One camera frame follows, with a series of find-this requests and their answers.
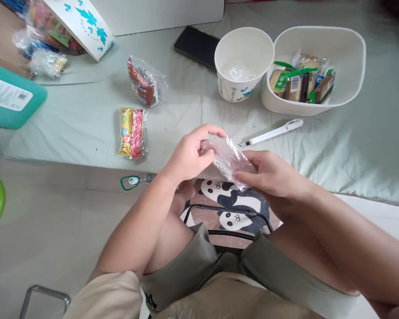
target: black phone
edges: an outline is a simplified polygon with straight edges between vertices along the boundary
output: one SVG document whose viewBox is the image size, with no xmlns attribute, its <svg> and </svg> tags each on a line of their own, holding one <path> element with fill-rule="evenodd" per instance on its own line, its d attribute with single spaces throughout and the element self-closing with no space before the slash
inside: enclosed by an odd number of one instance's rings
<svg viewBox="0 0 399 319">
<path fill-rule="evenodd" d="M 214 52 L 220 39 L 187 26 L 174 43 L 174 50 L 216 71 Z"/>
</svg>

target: shorts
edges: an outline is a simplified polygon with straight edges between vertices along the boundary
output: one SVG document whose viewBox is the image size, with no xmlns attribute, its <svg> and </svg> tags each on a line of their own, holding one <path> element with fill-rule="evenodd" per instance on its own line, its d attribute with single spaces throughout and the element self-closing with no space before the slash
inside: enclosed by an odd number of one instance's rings
<svg viewBox="0 0 399 319">
<path fill-rule="evenodd" d="M 157 272 L 143 276 L 141 287 L 152 315 L 198 291 L 219 272 L 245 275 L 281 298 L 325 318 L 347 317 L 358 299 L 309 274 L 276 248 L 262 232 L 238 257 L 232 253 L 218 255 L 202 223 L 191 229 L 195 235 L 179 256 Z"/>
</svg>

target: tiled floor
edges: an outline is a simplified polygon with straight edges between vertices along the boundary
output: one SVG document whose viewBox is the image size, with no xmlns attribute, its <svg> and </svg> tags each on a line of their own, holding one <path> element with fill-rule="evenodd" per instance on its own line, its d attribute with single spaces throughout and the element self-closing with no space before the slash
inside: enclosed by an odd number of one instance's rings
<svg viewBox="0 0 399 319">
<path fill-rule="evenodd" d="M 6 206 L 0 220 L 0 318 L 18 318 L 33 284 L 74 297 L 108 236 L 145 188 L 122 190 L 129 171 L 0 159 Z M 341 196 L 399 239 L 399 208 Z M 58 300 L 33 294 L 26 318 L 62 317 Z M 377 318 L 361 299 L 351 318 Z"/>
</svg>

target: teal box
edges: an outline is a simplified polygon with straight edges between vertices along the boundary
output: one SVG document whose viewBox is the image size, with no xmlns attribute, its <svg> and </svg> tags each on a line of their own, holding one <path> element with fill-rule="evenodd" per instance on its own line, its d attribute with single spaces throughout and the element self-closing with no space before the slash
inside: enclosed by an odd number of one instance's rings
<svg viewBox="0 0 399 319">
<path fill-rule="evenodd" d="M 0 67 L 0 127 L 22 127 L 46 97 L 40 84 Z"/>
</svg>

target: white pen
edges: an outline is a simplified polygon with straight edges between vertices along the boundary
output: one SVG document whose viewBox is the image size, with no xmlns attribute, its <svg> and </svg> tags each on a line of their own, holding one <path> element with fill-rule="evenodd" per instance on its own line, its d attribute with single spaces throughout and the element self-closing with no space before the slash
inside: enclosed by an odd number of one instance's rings
<svg viewBox="0 0 399 319">
<path fill-rule="evenodd" d="M 299 128 L 302 125 L 303 125 L 303 120 L 300 120 L 300 119 L 292 120 L 292 121 L 288 122 L 287 124 L 285 124 L 284 126 L 281 126 L 280 128 L 274 129 L 270 132 L 267 132 L 260 136 L 254 137 L 251 140 L 248 140 L 247 142 L 239 144 L 239 146 L 246 147 L 249 145 L 254 145 L 254 144 L 260 143 L 264 140 L 268 140 L 272 137 L 292 131 L 295 128 Z"/>
</svg>

